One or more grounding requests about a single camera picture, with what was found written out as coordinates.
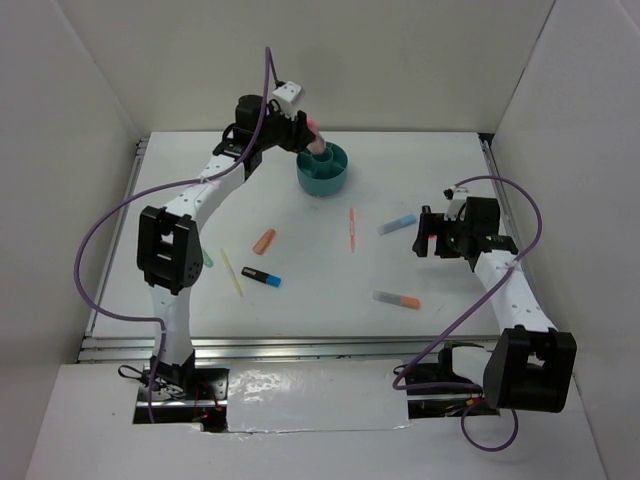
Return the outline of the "grey orange highlighter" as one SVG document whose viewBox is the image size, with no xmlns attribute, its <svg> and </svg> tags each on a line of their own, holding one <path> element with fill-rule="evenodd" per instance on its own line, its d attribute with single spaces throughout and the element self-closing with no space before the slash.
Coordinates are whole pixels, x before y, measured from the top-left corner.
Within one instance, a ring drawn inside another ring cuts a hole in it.
<svg viewBox="0 0 640 480">
<path fill-rule="evenodd" d="M 374 291 L 372 293 L 372 299 L 378 302 L 413 310 L 419 310 L 421 306 L 420 300 L 417 298 L 383 291 Z"/>
</svg>

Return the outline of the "thin yellow pen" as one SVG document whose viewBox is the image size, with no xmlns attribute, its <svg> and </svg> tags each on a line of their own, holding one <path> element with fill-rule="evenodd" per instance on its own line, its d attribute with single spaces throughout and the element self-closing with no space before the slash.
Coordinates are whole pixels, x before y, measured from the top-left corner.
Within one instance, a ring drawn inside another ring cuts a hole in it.
<svg viewBox="0 0 640 480">
<path fill-rule="evenodd" d="M 242 290 L 241 285 L 239 283 L 239 280 L 238 280 L 238 278 L 237 278 L 237 276 L 236 276 L 236 274 L 235 274 L 235 272 L 233 270 L 231 261 L 230 261 L 227 253 L 225 252 L 225 250 L 223 248 L 220 248 L 220 255 L 221 255 L 221 258 L 222 258 L 222 260 L 224 262 L 224 265 L 225 265 L 225 267 L 227 269 L 227 272 L 229 274 L 229 277 L 231 279 L 231 282 L 233 283 L 233 286 L 234 286 L 237 294 L 239 295 L 240 298 L 243 298 L 244 297 L 243 290 Z"/>
</svg>

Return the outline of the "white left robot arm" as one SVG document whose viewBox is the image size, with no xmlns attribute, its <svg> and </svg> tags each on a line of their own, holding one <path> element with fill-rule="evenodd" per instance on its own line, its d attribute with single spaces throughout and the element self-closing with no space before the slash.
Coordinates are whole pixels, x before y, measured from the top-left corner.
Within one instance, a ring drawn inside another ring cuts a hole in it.
<svg viewBox="0 0 640 480">
<path fill-rule="evenodd" d="M 195 349 L 190 334 L 191 289 L 204 268 L 200 232 L 221 203 L 279 147 L 300 153 L 316 135 L 298 110 L 301 96 L 290 86 L 268 100 L 245 95 L 235 121 L 198 181 L 161 207 L 147 206 L 139 217 L 137 266 L 150 288 L 153 310 L 163 322 L 151 357 L 154 382 L 176 399 L 196 390 Z"/>
</svg>

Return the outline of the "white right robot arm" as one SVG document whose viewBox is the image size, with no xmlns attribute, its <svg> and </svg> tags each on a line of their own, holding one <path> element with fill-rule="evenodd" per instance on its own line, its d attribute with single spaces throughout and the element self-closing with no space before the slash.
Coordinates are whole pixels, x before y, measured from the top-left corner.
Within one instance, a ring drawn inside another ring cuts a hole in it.
<svg viewBox="0 0 640 480">
<path fill-rule="evenodd" d="M 428 241 L 435 255 L 462 258 L 490 294 L 501 331 L 492 351 L 451 344 L 440 355 L 436 379 L 448 392 L 469 381 L 493 409 L 548 413 L 564 409 L 577 344 L 540 308 L 516 261 L 514 240 L 499 232 L 500 207 L 493 198 L 455 195 L 445 213 L 423 207 L 414 253 L 424 257 Z"/>
</svg>

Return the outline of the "thin orange pen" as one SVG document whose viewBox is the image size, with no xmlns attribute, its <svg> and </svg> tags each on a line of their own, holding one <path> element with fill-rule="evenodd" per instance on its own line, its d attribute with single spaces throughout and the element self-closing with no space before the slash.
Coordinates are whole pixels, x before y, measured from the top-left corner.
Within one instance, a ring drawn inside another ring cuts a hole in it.
<svg viewBox="0 0 640 480">
<path fill-rule="evenodd" d="M 349 209 L 349 238 L 350 238 L 350 251 L 356 252 L 356 225 L 355 225 L 355 210 Z"/>
</svg>

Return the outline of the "pink capped marker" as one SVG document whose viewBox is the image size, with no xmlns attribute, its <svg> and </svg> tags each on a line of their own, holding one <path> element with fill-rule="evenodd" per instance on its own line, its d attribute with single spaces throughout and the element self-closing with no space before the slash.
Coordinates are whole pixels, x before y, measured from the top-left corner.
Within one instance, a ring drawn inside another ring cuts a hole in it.
<svg viewBox="0 0 640 480">
<path fill-rule="evenodd" d="M 322 155 L 327 149 L 326 141 L 310 117 L 307 118 L 307 127 L 314 134 L 314 140 L 308 144 L 307 149 L 312 155 Z"/>
</svg>

